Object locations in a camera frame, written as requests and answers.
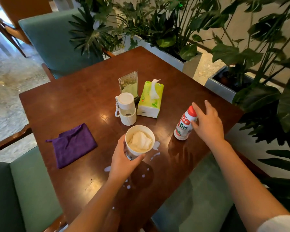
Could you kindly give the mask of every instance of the tissue pack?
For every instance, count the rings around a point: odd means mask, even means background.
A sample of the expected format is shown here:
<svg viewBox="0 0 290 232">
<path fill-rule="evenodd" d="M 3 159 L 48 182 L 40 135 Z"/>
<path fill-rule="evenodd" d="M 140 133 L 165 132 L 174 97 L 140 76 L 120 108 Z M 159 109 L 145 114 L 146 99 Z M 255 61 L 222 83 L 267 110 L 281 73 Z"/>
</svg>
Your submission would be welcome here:
<svg viewBox="0 0 290 232">
<path fill-rule="evenodd" d="M 138 104 L 138 110 L 136 112 L 138 115 L 157 118 L 160 111 L 161 98 L 164 88 L 163 84 L 159 84 L 157 82 L 158 80 L 156 79 L 152 82 L 145 82 Z"/>
</svg>

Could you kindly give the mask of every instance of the ad calcium milk bottle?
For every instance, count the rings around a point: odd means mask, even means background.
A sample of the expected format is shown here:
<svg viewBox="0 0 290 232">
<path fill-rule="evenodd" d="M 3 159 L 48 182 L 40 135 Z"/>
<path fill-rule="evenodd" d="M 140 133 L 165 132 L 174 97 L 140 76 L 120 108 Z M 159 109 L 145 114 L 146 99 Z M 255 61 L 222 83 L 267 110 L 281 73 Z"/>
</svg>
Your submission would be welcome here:
<svg viewBox="0 0 290 232">
<path fill-rule="evenodd" d="M 174 136 L 178 140 L 186 140 L 191 133 L 193 127 L 191 121 L 196 122 L 198 119 L 197 113 L 192 106 L 182 115 L 181 120 L 178 122 L 176 129 L 174 130 Z"/>
</svg>

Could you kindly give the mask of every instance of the brown table top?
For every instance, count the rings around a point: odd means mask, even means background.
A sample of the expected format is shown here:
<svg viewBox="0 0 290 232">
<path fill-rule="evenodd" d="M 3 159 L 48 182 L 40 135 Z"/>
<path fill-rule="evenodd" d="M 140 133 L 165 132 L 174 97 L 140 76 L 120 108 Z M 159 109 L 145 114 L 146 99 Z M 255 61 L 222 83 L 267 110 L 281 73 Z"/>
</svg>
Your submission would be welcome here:
<svg viewBox="0 0 290 232">
<path fill-rule="evenodd" d="M 120 93 L 118 78 L 136 70 L 139 95 L 147 80 L 161 79 L 159 83 L 164 84 L 158 118 L 137 116 L 135 123 L 153 131 L 161 143 L 160 155 L 151 160 L 157 151 L 148 152 L 125 183 L 131 188 L 122 187 L 117 194 L 113 203 L 115 209 L 110 210 L 108 220 L 113 223 L 120 220 L 120 231 L 139 230 L 209 153 L 209 148 L 195 132 L 186 141 L 174 138 L 175 126 L 191 102 L 205 110 L 204 100 L 207 99 L 217 109 L 225 132 L 242 115 L 237 107 L 143 47 L 21 93 L 19 97 L 68 223 L 108 178 L 104 168 L 111 165 L 117 141 L 129 129 L 114 116 L 115 96 Z M 56 138 L 59 133 L 82 123 L 88 125 L 98 147 L 69 166 L 57 169 L 52 144 L 45 140 Z"/>
</svg>

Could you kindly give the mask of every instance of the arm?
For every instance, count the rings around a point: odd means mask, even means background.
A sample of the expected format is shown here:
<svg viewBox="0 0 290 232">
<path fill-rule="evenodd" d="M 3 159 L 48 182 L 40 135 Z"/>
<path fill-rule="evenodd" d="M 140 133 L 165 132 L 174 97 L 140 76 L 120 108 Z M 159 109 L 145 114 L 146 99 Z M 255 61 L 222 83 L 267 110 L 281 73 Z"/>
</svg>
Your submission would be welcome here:
<svg viewBox="0 0 290 232">
<path fill-rule="evenodd" d="M 124 141 L 125 135 L 118 140 L 107 182 L 69 225 L 65 230 L 66 232 L 96 232 L 101 230 L 104 219 L 111 209 L 112 201 L 120 187 L 145 157 L 143 154 L 130 161 L 124 153 Z"/>
<path fill-rule="evenodd" d="M 255 232 L 270 218 L 290 213 L 259 182 L 224 140 L 223 126 L 215 108 L 205 101 L 206 114 L 195 104 L 199 125 L 192 123 L 199 137 L 211 149 L 226 180 L 236 209 L 248 232 Z"/>
</svg>

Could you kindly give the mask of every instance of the folded cloth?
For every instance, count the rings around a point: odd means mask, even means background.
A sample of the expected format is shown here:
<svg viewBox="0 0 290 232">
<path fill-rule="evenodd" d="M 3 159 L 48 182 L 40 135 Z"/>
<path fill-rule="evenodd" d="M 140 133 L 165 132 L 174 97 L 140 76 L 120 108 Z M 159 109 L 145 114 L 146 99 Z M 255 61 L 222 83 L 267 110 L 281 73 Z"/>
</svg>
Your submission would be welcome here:
<svg viewBox="0 0 290 232">
<path fill-rule="evenodd" d="M 85 123 L 46 142 L 53 143 L 59 169 L 73 163 L 98 146 Z"/>
</svg>

